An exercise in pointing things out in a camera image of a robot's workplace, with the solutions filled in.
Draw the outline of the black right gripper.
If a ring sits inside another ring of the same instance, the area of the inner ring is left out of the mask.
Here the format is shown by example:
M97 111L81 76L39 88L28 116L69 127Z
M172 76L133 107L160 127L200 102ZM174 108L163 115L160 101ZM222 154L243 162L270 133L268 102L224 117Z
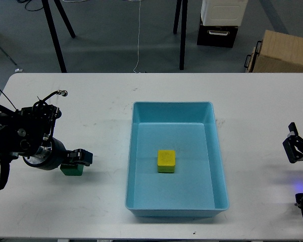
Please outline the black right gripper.
M290 163L303 161L303 138L299 136L296 124L291 122L288 126L289 134L283 141L283 147Z

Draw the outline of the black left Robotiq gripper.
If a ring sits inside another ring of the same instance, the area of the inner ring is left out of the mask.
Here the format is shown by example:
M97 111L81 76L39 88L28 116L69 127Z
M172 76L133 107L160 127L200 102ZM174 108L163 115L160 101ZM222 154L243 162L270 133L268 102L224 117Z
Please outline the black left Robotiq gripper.
M84 149L66 150L63 143L53 138L48 146L40 146L33 156L23 156L23 161L31 167L42 170L53 170L65 161L67 165L91 166L93 154Z

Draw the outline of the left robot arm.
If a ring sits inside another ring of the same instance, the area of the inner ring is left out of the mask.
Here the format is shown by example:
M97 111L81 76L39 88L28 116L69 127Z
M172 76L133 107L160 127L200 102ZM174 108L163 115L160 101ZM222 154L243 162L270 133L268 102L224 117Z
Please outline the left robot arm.
M54 95L67 96L57 90L30 107L14 111L0 105L0 190L9 178L10 164L22 157L24 162L41 170L60 168L64 175L81 176L85 166L92 165L93 154L84 149L67 150L53 137L60 109L47 100Z

